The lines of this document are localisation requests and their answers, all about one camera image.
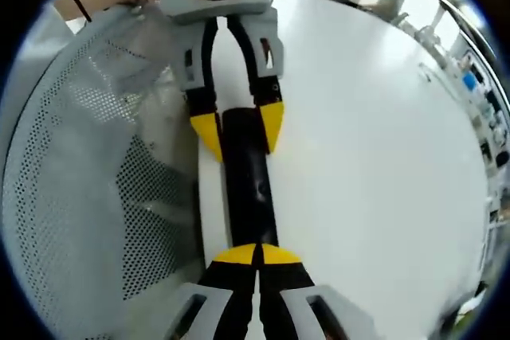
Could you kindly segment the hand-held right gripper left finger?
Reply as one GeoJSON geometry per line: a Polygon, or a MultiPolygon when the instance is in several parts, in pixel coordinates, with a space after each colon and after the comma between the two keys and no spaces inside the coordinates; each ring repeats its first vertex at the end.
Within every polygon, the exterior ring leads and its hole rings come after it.
{"type": "Polygon", "coordinates": [[[253,314],[257,246],[220,252],[197,283],[184,283],[170,300],[164,339],[244,339],[253,314]]]}

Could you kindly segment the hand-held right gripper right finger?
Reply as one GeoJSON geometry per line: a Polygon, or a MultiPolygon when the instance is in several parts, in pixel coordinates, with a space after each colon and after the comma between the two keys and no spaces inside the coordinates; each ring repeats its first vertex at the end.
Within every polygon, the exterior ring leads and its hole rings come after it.
{"type": "Polygon", "coordinates": [[[362,311],[328,285],[314,283],[301,259],[258,244],[260,319],[267,339],[361,339],[362,311]]]}

